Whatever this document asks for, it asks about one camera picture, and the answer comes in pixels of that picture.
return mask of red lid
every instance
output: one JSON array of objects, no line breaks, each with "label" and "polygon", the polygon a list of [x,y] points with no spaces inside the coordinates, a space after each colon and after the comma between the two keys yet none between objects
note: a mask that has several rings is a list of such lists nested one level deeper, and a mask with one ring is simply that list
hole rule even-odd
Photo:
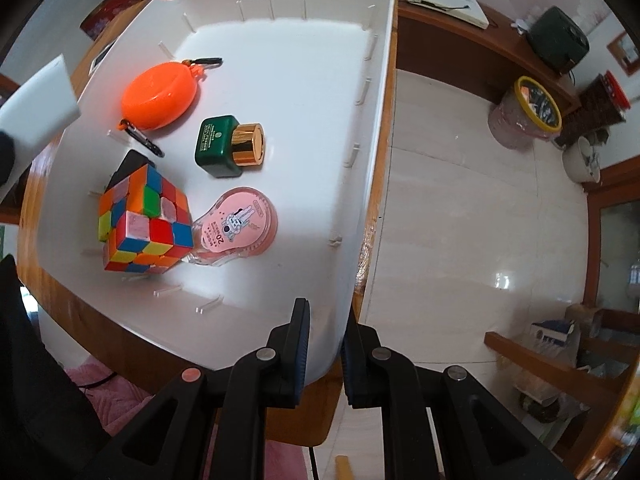
[{"label": "red lid", "polygon": [[631,108],[631,103],[629,102],[629,99],[626,98],[625,91],[620,86],[620,83],[618,83],[618,80],[611,73],[611,70],[607,70],[605,77],[609,81],[611,89],[613,90],[613,95],[611,97],[615,104],[617,104],[623,110],[629,110],[629,108]]}]

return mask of pink correction tape dispenser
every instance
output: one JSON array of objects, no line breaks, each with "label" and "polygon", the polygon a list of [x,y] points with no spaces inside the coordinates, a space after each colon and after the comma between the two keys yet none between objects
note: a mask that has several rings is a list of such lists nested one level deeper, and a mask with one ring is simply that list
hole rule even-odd
[{"label": "pink correction tape dispenser", "polygon": [[233,258],[262,254],[277,229],[278,218],[269,199],[257,189],[236,187],[194,222],[189,261],[221,265]]}]

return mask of white tiled floor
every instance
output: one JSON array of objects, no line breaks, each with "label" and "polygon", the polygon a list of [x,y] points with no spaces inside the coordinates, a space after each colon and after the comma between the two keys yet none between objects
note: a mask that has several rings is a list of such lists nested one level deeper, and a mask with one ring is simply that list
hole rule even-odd
[{"label": "white tiled floor", "polygon": [[[398,71],[388,191],[369,304],[361,322],[421,366],[462,364],[503,403],[509,378],[482,343],[579,301],[587,251],[586,196],[561,153],[536,142],[507,150],[487,124],[490,104]],[[321,478],[348,455],[357,480],[382,479],[380,410],[342,395],[316,448]]]}]

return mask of green bottle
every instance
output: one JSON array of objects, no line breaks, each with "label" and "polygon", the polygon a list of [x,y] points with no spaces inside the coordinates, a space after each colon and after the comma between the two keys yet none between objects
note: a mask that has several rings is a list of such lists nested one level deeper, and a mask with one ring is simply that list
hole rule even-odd
[{"label": "green bottle", "polygon": [[264,158],[260,124],[240,124],[232,115],[202,121],[196,145],[196,164],[212,176],[242,175],[243,166],[259,166]]}]

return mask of green cube tile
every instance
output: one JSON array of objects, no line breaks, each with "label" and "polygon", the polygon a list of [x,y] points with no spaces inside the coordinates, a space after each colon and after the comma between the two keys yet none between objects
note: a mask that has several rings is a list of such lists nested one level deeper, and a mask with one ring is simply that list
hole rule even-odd
[{"label": "green cube tile", "polygon": [[160,216],[160,195],[149,186],[145,186],[142,198],[142,214],[149,218]]},{"label": "green cube tile", "polygon": [[106,242],[111,231],[111,211],[107,211],[98,219],[98,240]]}]

